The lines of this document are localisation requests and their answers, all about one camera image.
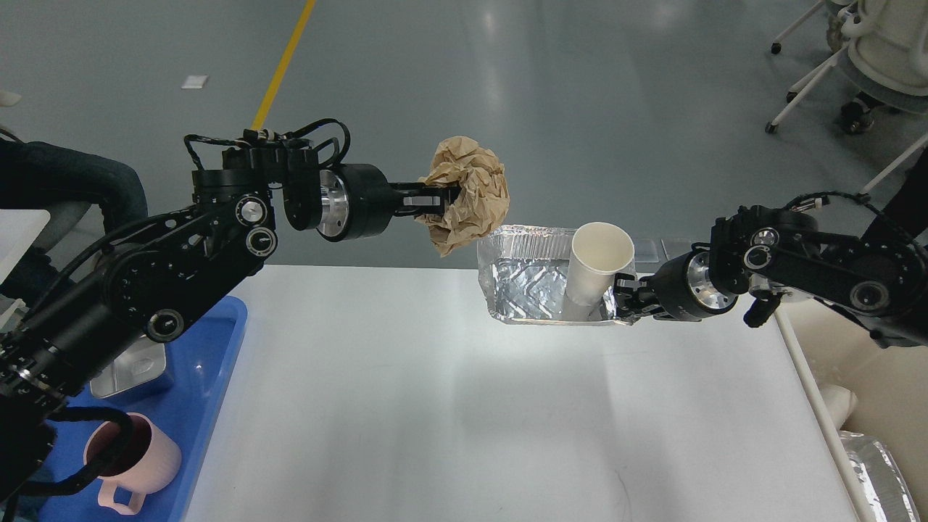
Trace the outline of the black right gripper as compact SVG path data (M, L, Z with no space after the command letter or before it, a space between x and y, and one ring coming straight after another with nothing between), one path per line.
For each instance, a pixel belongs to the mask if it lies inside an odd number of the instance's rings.
M709 252L692 251L660 267L656 274L617 274L614 278L616 320L636 323L653 316L658 320L699 323L728 313L738 301L711 281ZM639 299L645 295L645 301Z

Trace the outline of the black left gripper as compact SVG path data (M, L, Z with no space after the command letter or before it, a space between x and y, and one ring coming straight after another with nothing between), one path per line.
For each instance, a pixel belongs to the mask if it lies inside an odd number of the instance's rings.
M320 188L323 215L316 230L330 242L380 235L392 217L443 217L461 192L455 184L390 183L380 169L368 163L321 170Z

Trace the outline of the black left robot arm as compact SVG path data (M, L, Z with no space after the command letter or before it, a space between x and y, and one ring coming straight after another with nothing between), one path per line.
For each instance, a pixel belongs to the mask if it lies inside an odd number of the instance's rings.
M327 241L381 234L392 218L441 217L462 199L458 181L392 183L374 165L347 163L351 133L315 144L333 118L287 133L245 130L241 138L183 138L195 168L193 202L116 229L77 255L70 272L103 252L102 264L64 293L52 286L2 336L2 501L14 518L19 496L72 495L112 465L133 432L113 407L71 407L133 341L167 343L256 274L278 246L272 192L287 221ZM46 462L53 422L113 422L116 439L58 482L33 474Z

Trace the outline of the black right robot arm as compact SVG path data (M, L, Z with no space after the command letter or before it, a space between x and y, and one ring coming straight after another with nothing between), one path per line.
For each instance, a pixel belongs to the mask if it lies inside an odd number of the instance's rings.
M616 316L698 323L751 295L743 320L757 328L797 294L858 325L879 347L924 346L926 248L864 195L842 198L871 211L884 234L821 231L810 210L832 196L808 193L779 208L740 206L733 217L716 219L709 241L695 242L656 273L616 276Z

